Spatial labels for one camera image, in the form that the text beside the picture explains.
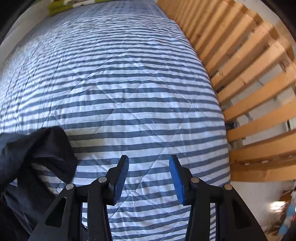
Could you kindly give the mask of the green floral folded blanket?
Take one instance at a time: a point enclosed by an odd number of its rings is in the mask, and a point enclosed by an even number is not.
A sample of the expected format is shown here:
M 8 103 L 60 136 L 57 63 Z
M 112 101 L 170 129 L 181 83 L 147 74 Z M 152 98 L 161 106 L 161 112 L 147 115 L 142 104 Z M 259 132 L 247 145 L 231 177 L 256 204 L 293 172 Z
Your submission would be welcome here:
M 108 2 L 108 0 L 86 0 L 86 1 L 51 1 L 48 4 L 48 11 L 49 11 L 49 16 L 54 16 L 59 13 L 68 11 L 70 9 L 78 8 L 81 6 L 87 6 L 91 4 L 96 4 L 96 3 L 105 3 Z

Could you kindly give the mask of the wooden slatted bed frame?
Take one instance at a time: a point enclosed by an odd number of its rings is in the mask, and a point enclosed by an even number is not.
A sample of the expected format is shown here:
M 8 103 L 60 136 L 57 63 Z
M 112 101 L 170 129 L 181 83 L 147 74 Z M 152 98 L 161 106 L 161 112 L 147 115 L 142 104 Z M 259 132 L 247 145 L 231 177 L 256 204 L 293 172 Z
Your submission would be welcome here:
M 202 61 L 225 118 L 231 179 L 295 179 L 292 43 L 236 1 L 158 1 Z

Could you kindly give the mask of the dark navy garment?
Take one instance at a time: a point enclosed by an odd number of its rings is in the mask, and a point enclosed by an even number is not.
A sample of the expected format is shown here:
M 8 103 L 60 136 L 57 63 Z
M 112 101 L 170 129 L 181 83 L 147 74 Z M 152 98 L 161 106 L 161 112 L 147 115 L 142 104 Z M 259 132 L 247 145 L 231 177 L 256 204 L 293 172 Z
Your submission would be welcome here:
M 55 200 L 33 164 L 72 181 L 78 161 L 61 127 L 1 134 L 1 240 L 28 240 Z

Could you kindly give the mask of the blue white striped quilt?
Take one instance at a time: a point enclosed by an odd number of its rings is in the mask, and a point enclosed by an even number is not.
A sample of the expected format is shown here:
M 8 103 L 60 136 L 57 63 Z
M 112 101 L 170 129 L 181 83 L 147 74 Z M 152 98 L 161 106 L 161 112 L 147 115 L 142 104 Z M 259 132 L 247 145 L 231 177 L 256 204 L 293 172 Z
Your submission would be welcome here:
M 154 1 L 109 1 L 44 18 L 1 68 L 1 132 L 60 126 L 87 185 L 129 157 L 114 240 L 184 240 L 190 208 L 176 155 L 214 185 L 230 180 L 224 117 L 203 64 Z

